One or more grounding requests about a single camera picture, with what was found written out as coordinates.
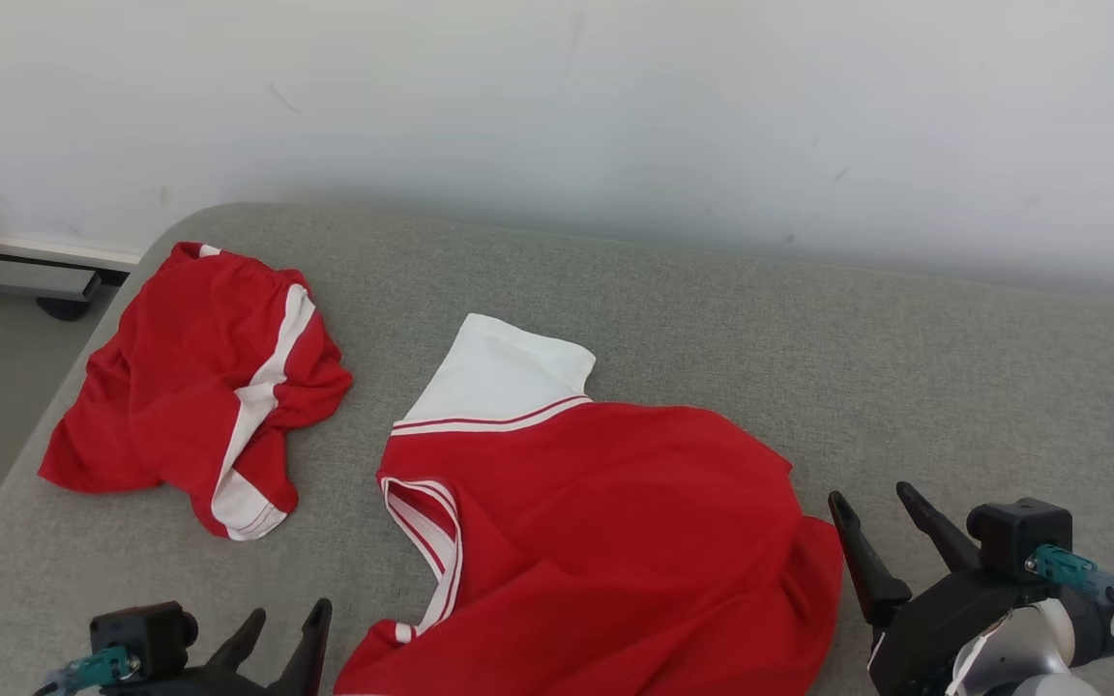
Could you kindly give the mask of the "red shorts with white stripes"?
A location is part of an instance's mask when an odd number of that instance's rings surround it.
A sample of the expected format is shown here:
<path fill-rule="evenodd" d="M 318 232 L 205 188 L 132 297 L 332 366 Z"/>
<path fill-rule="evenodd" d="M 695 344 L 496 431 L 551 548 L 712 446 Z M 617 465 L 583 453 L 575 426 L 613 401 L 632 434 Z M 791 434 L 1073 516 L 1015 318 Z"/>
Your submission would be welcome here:
<path fill-rule="evenodd" d="M 296 269 L 180 242 L 92 353 L 39 473 L 84 494 L 173 486 L 211 535 L 264 537 L 296 510 L 286 437 L 352 388 Z"/>

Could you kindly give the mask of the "grey metal base bar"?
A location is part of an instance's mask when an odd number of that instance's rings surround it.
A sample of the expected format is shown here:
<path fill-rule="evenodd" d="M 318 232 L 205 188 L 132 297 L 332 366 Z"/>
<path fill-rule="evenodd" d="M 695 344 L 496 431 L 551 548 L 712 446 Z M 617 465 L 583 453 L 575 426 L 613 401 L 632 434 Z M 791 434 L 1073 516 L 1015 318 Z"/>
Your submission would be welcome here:
<path fill-rule="evenodd" d="M 30 259 L 0 259 L 0 294 L 88 303 L 101 285 L 96 269 L 47 266 Z"/>

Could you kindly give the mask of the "red jersey with white sleeves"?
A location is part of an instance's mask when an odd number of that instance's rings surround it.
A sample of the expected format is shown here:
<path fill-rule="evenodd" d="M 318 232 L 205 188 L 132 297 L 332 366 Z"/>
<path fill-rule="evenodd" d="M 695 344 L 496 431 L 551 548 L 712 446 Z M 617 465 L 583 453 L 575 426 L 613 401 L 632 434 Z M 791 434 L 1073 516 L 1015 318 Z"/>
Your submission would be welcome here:
<path fill-rule="evenodd" d="M 727 418 L 594 401 L 595 362 L 465 317 L 377 470 L 436 591 L 371 627 L 336 696 L 807 696 L 836 529 Z"/>

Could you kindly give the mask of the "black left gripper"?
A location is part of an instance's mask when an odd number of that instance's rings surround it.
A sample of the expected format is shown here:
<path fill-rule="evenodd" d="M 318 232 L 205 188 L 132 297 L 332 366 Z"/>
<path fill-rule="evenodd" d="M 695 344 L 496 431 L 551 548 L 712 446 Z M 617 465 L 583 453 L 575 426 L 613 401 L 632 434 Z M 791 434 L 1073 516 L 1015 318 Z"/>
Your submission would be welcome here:
<path fill-rule="evenodd" d="M 330 599 L 317 599 L 301 626 L 301 638 L 273 693 L 264 684 L 238 674 L 267 621 L 264 608 L 252 609 L 246 620 L 219 645 L 207 665 L 183 670 L 177 677 L 152 682 L 111 684 L 99 696 L 317 696 L 326 661 L 329 625 L 333 616 Z"/>

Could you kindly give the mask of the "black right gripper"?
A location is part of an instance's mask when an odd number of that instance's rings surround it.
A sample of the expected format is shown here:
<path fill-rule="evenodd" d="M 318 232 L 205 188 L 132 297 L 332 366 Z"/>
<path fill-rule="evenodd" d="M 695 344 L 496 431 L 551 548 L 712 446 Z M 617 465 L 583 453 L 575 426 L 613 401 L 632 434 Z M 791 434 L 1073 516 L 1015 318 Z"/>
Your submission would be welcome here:
<path fill-rule="evenodd" d="M 895 492 L 950 574 L 912 598 L 863 532 L 861 516 L 839 490 L 828 496 L 850 581 L 864 623 L 879 634 L 869 676 L 879 696 L 936 696 L 952 682 L 952 661 L 1013 609 L 1051 598 L 1051 582 L 1018 582 L 978 568 L 979 547 L 916 486 Z"/>

